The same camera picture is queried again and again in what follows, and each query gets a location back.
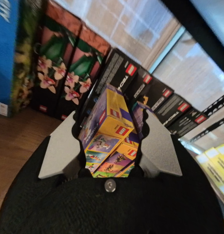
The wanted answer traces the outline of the stack of yellow boxes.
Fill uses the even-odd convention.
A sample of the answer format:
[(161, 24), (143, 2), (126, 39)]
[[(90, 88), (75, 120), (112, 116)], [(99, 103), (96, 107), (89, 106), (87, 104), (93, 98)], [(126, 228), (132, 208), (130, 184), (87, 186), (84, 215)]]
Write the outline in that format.
[(224, 195), (224, 144), (195, 156), (195, 160)]

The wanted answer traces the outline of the row of black toy boxes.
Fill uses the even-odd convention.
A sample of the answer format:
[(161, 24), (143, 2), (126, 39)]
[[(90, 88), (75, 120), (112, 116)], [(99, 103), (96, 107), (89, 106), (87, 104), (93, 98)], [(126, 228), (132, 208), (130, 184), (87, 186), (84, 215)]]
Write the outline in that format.
[(208, 119), (167, 84), (120, 50), (113, 49), (83, 108), (80, 127), (86, 123), (107, 84), (122, 93), (129, 110), (133, 109), (137, 102), (147, 105), (159, 121), (178, 138)]

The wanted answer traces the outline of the dark foliage toy box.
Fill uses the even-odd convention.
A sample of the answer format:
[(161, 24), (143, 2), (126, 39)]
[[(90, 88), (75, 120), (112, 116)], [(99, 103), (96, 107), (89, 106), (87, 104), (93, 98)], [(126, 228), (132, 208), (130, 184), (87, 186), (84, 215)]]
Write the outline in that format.
[(34, 45), (43, 15), (43, 0), (21, 0), (15, 39), (11, 90), (11, 115), (27, 107), (31, 101), (35, 75), (33, 73)]

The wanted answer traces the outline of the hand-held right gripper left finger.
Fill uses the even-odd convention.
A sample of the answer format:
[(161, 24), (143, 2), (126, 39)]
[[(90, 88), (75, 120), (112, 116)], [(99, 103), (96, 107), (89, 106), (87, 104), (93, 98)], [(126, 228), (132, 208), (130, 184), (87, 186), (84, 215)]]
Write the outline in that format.
[(76, 121), (72, 112), (51, 134), (38, 175), (39, 179), (63, 174), (67, 179), (78, 178), (80, 141), (73, 136)]

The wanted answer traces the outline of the purple toy box yellow lid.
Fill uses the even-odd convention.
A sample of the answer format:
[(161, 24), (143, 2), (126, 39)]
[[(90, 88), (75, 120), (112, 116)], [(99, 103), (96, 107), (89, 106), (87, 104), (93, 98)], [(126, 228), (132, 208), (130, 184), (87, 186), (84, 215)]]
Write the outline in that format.
[(134, 103), (134, 105), (132, 106), (130, 110), (131, 117), (134, 123), (134, 127), (140, 140), (143, 138), (143, 134), (142, 134), (143, 110), (144, 110), (144, 105), (139, 101)]

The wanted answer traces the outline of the blue toy box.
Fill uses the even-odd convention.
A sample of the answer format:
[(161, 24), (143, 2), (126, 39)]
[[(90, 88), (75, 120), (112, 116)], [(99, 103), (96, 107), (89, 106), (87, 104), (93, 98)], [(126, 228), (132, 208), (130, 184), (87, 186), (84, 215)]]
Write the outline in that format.
[(0, 0), (0, 115), (9, 116), (19, 1)]

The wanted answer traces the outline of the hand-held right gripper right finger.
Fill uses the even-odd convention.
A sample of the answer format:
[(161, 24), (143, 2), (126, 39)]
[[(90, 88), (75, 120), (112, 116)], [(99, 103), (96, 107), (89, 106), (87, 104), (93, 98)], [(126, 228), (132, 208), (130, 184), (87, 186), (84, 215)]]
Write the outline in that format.
[(142, 134), (136, 166), (143, 171), (144, 177), (155, 178), (160, 173), (181, 177), (171, 134), (149, 110), (143, 110)]

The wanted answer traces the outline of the black metal rack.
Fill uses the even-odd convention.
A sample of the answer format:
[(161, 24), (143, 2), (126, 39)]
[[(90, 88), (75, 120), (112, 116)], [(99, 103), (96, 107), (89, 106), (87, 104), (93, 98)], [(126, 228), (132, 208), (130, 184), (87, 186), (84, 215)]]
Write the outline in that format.
[[(210, 28), (202, 14), (199, 13), (193, 2), (191, 0), (162, 0), (162, 2), (224, 73), (224, 45), (222, 45), (222, 42)], [(219, 107), (224, 107), (224, 95), (205, 109), (206, 114), (214, 115), (218, 112)], [(222, 120), (217, 121), (215, 124), (212, 124), (213, 127), (209, 126), (206, 130), (192, 137), (189, 143), (194, 143), (211, 133), (219, 127), (219, 123), (221, 125), (224, 124)]]

